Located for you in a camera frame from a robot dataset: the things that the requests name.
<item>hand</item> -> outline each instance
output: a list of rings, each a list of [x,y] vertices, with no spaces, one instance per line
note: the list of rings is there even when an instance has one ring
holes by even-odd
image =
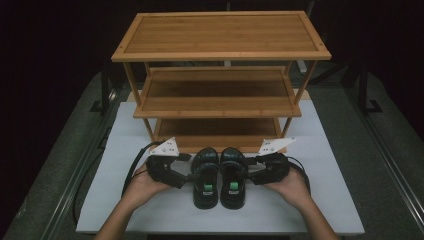
[[[134,211],[149,201],[155,194],[169,188],[171,186],[154,181],[147,172],[146,165],[143,164],[135,171],[121,202],[124,202],[127,207]]]
[[[277,191],[290,205],[299,209],[312,201],[302,175],[294,168],[280,182],[265,184],[266,187]]]

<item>dark background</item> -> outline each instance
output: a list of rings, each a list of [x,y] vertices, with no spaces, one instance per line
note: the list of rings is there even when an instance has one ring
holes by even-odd
[[[0,236],[87,84],[105,64],[116,67],[108,61],[135,14],[225,10],[226,2],[0,0]],[[305,2],[233,0],[231,7],[301,9]],[[421,10],[418,1],[317,0],[311,19],[327,36],[332,61],[362,59],[424,139]]]

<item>pair of sandals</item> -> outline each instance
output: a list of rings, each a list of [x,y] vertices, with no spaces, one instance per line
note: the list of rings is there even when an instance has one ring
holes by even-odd
[[[246,198],[245,179],[240,173],[248,167],[242,161],[244,155],[236,148],[226,148],[219,158],[213,148],[204,148],[196,154],[191,172],[198,174],[194,181],[193,202],[199,209],[210,209],[218,204],[218,173],[222,174],[222,188],[219,199],[228,209],[243,207]]]

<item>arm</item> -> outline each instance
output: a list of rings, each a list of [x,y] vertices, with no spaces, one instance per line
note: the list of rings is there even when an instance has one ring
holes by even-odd
[[[137,169],[121,200],[94,239],[123,239],[132,213],[156,193],[171,188],[164,183],[153,181],[145,170],[144,164]]]
[[[276,183],[269,183],[265,186],[277,191],[284,200],[300,212],[311,239],[339,239],[321,213],[321,210],[315,204],[302,176],[297,170],[290,168],[288,176],[283,180]]]

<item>forearm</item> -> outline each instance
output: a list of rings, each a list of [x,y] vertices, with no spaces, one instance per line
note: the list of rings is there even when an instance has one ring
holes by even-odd
[[[124,202],[119,202],[94,239],[123,239],[132,213],[133,210]]]
[[[314,201],[309,201],[298,210],[306,223],[312,240],[339,239]]]

